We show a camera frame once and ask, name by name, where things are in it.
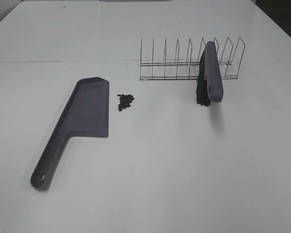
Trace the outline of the pile of coffee beans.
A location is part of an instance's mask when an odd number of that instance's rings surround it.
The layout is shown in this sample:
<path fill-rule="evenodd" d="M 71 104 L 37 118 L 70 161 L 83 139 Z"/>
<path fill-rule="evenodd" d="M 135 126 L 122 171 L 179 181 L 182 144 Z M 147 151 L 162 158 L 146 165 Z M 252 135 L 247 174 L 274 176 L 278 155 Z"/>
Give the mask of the pile of coffee beans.
<path fill-rule="evenodd" d="M 131 103 L 134 101 L 132 94 L 118 94 L 117 96 L 119 97 L 118 111 L 121 112 L 123 109 L 131 107 Z"/>

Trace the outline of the grey plastic dustpan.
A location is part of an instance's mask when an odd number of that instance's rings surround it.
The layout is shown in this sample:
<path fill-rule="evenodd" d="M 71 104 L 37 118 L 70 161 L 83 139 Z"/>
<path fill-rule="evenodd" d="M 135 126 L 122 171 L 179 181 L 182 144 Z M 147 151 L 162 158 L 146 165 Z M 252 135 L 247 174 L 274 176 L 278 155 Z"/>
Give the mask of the grey plastic dustpan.
<path fill-rule="evenodd" d="M 63 150 L 72 137 L 109 136 L 109 81 L 92 77 L 76 83 L 31 175 L 35 190 L 49 188 Z"/>

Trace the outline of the grey hand brush black bristles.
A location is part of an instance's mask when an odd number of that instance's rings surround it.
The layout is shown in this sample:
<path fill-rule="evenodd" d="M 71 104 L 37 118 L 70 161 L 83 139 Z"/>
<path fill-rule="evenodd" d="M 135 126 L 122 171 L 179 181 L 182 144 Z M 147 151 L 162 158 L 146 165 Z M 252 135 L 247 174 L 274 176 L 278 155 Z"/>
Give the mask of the grey hand brush black bristles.
<path fill-rule="evenodd" d="M 221 102 L 223 95 L 224 90 L 216 46 L 213 41 L 208 41 L 200 59 L 196 103 L 201 106 L 209 106 L 211 102 Z"/>

